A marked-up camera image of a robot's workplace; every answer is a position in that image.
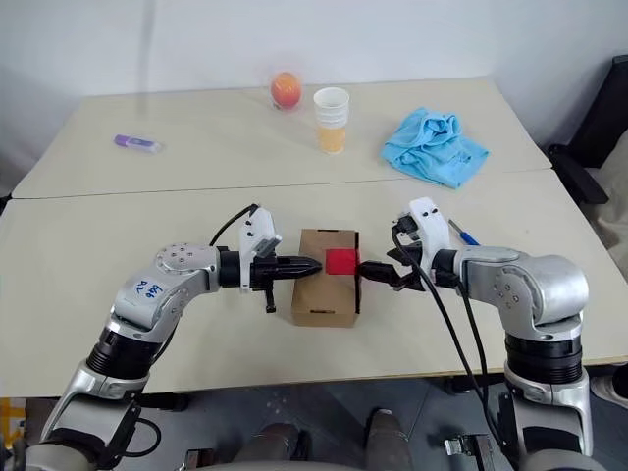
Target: white paper cup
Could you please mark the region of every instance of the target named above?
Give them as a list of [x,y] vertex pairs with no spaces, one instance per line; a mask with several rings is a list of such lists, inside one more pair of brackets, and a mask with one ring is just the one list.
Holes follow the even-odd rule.
[[329,154],[342,152],[349,117],[348,92],[336,86],[322,88],[314,93],[314,105],[321,149]]

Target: yellow object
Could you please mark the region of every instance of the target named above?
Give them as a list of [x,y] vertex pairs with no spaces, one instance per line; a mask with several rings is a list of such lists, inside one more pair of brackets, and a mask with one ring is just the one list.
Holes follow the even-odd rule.
[[318,143],[323,152],[328,154],[339,154],[344,151],[344,139],[346,132],[344,128],[329,130],[327,128],[318,128]]
[[24,436],[26,425],[26,399],[0,398],[0,434],[5,446]]

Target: tan table surface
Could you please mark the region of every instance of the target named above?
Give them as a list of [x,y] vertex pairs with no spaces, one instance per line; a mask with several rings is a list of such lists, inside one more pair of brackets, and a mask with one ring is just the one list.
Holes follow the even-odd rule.
[[[312,94],[280,112],[266,89],[233,89],[84,98],[16,198],[180,189],[408,179],[381,156],[384,142],[421,107],[455,112],[465,135],[491,151],[483,174],[540,170],[550,162],[488,78],[366,83],[351,95],[346,150],[317,148]],[[147,154],[116,146],[116,134],[159,141]]]
[[[362,260],[384,260],[392,220],[424,195],[485,245],[556,253],[581,266],[591,290],[585,361],[628,359],[628,287],[553,171],[480,175],[458,191],[406,180],[13,200],[0,220],[0,396],[61,393],[125,279],[166,243],[209,240],[252,201],[273,212],[285,238],[279,253],[297,252],[302,228],[355,229]],[[231,230],[222,242],[235,248],[235,240]],[[427,293],[365,281],[353,329],[313,329],[289,321],[292,282],[276,287],[275,315],[264,312],[262,293],[222,289],[192,301],[147,390],[461,370]],[[462,302],[452,291],[443,296],[477,367]],[[474,308],[489,366],[498,369],[505,352],[497,312]]]

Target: purple marker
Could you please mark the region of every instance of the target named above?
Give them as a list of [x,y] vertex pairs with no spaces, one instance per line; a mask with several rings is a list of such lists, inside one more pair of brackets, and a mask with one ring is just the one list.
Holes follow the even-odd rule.
[[117,134],[116,137],[114,137],[114,142],[121,147],[143,150],[144,152],[151,152],[153,154],[160,151],[162,147],[159,142],[155,142],[154,140],[145,140],[124,134]]

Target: blue cloth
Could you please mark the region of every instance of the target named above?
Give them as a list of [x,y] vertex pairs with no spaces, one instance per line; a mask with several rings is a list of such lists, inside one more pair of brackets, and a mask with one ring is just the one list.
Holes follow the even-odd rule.
[[405,174],[458,188],[475,175],[489,151],[462,135],[454,114],[419,108],[384,144],[382,157]]

